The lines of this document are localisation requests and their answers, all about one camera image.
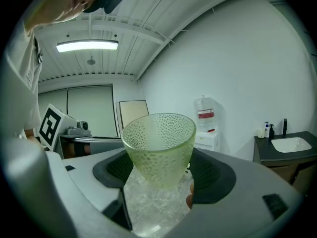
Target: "green textured glass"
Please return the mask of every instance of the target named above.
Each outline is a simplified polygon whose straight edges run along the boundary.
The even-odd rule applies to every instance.
[[[133,164],[154,186],[176,185],[192,156],[196,125],[178,114],[155,114],[129,123],[122,140]]]

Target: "fluorescent light fixture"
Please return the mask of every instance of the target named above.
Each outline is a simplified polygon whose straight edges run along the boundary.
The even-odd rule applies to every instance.
[[[118,41],[110,40],[79,40],[79,41],[70,41],[58,43],[56,46],[58,52],[67,52],[75,50],[117,50]]]

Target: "white sink basin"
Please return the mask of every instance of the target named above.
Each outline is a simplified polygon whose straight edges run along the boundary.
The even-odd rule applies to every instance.
[[[301,137],[281,138],[272,140],[272,144],[281,153],[292,153],[311,149],[311,145]]]

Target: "hand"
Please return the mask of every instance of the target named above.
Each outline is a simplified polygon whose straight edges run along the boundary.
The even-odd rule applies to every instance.
[[[193,207],[193,196],[194,196],[194,183],[190,184],[190,192],[191,194],[186,197],[186,204],[190,209]]]

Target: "white bottle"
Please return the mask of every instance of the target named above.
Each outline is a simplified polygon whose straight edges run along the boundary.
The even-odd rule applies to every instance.
[[[203,95],[194,101],[197,114],[197,129],[202,132],[214,132],[216,129],[214,117],[214,100]]]
[[[265,127],[264,127],[264,136],[266,138],[269,138],[269,126],[268,126],[268,121],[265,122]]]

